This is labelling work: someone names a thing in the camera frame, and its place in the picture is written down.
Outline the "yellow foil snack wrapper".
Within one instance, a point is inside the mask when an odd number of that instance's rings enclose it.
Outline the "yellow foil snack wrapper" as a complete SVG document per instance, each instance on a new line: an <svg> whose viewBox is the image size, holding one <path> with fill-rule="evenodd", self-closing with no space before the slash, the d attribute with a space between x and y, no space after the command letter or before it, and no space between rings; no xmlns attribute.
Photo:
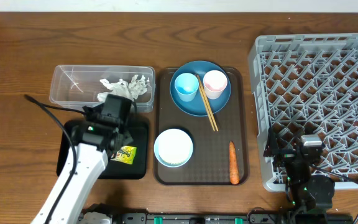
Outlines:
<svg viewBox="0 0 358 224"><path fill-rule="evenodd" d="M137 148L135 146L122 146L111 160L132 165L136 151Z"/></svg>

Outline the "white paper napkin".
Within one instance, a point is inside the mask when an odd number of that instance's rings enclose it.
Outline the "white paper napkin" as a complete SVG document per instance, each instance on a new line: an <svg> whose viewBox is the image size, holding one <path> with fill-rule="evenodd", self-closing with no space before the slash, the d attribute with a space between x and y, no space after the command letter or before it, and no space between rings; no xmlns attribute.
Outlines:
<svg viewBox="0 0 358 224"><path fill-rule="evenodd" d="M146 80L143 75L140 79L138 79L138 75L134 75L130 82L121 78L116 83L110 83L107 79L101 79L100 82L109 90L97 94L97 99L100 102L105 102L108 95L122 96L135 101L139 96L144 95L150 86L149 79Z"/></svg>

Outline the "light blue bowl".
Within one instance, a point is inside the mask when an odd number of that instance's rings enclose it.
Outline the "light blue bowl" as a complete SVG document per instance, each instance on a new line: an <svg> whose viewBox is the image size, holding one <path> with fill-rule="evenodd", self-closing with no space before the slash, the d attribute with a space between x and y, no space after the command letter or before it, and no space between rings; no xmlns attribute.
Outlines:
<svg viewBox="0 0 358 224"><path fill-rule="evenodd" d="M191 137L180 129L167 129L160 133L154 142L154 155L165 167L180 167L186 164L193 154Z"/></svg>

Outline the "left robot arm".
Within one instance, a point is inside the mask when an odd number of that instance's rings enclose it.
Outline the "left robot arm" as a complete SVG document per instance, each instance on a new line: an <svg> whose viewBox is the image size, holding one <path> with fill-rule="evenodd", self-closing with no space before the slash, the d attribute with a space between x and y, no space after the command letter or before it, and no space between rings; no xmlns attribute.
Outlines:
<svg viewBox="0 0 358 224"><path fill-rule="evenodd" d="M58 123L68 143L63 168L32 223L76 223L94 183L111 158L130 143L126 130L131 105L84 107L85 119Z"/></svg>

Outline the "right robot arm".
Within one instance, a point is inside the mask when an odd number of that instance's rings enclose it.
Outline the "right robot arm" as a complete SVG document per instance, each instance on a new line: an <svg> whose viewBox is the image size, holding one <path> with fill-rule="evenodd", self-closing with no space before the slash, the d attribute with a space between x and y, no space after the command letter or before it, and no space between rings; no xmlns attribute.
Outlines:
<svg viewBox="0 0 358 224"><path fill-rule="evenodd" d="M320 160L324 144L316 134L304 134L291 148L279 146L273 129L268 130L264 157L271 157L273 164L285 168L287 189L296 208L307 212L326 211L332 207L334 181L324 175L312 175L311 166Z"/></svg>

